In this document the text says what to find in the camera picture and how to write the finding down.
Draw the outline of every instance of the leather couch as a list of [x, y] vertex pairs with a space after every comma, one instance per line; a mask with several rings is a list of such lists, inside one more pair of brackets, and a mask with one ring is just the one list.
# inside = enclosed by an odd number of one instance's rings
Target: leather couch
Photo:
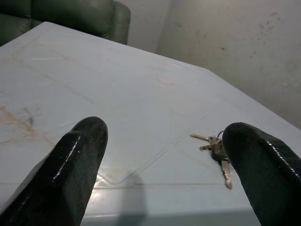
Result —
[[0, 46], [43, 21], [127, 44], [130, 10], [113, 0], [0, 0]]

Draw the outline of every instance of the key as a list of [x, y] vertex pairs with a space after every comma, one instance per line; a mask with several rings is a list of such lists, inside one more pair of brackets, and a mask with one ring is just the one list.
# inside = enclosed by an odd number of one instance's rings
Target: key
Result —
[[217, 137], [204, 137], [198, 134], [190, 134], [191, 137], [208, 141], [210, 144], [200, 147], [200, 150], [211, 150], [211, 157], [217, 161], [222, 167], [222, 174], [225, 178], [225, 185], [228, 189], [231, 189], [232, 182], [230, 176], [230, 162], [222, 148], [222, 139]]

